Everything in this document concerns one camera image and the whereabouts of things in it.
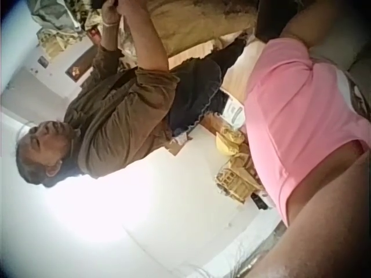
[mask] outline bright light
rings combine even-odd
[[[136,229],[148,218],[152,174],[148,163],[139,162],[99,180],[69,178],[45,190],[46,203],[75,236],[94,243],[116,241],[127,235],[125,228]]]

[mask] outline wall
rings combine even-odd
[[[84,37],[81,42],[69,46],[64,52],[55,57],[47,68],[43,68],[37,62],[40,56],[46,57],[43,49],[38,46],[30,51],[29,55],[23,61],[23,67],[30,71],[51,91],[61,97],[75,96],[81,90],[80,85],[89,75],[90,71],[83,75],[78,82],[74,82],[66,75],[66,70],[92,45],[92,41],[88,37]]]
[[[218,193],[212,177],[226,158],[202,127],[176,157],[160,149],[98,181],[73,178],[45,189],[18,176],[20,125],[5,118],[1,260],[14,277],[186,277],[243,231],[260,234],[250,229],[260,215],[254,204]]]
[[[4,112],[23,123],[63,119],[68,102],[25,68],[19,70],[1,94]]]
[[[36,47],[40,25],[31,18],[25,0],[18,1],[1,26],[1,92]]]

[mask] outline man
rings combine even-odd
[[[117,73],[121,16],[132,33],[138,68]],[[76,175],[105,176],[189,132],[205,113],[223,111],[228,97],[219,88],[245,39],[170,72],[146,1],[119,0],[116,8],[108,0],[102,18],[94,70],[64,122],[43,122],[17,144],[18,170],[29,183],[51,187]]]

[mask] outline pink shirt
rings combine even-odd
[[[290,194],[316,165],[353,140],[371,147],[371,124],[347,104],[339,76],[289,38],[270,41],[250,76],[245,114],[252,158],[286,224]]]

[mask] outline person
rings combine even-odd
[[[17,167],[30,184],[51,187],[81,174],[103,177],[190,132],[204,114],[223,112],[228,96],[220,86],[242,54],[246,35],[170,71],[146,1],[119,0],[117,8],[114,2],[103,5],[93,71],[64,121],[43,122],[17,143]],[[138,63],[124,72],[117,70],[121,16],[130,27]]]
[[[347,8],[314,1],[267,43],[250,76],[250,151],[288,229],[246,278],[351,277],[369,264],[370,92],[309,54]]]

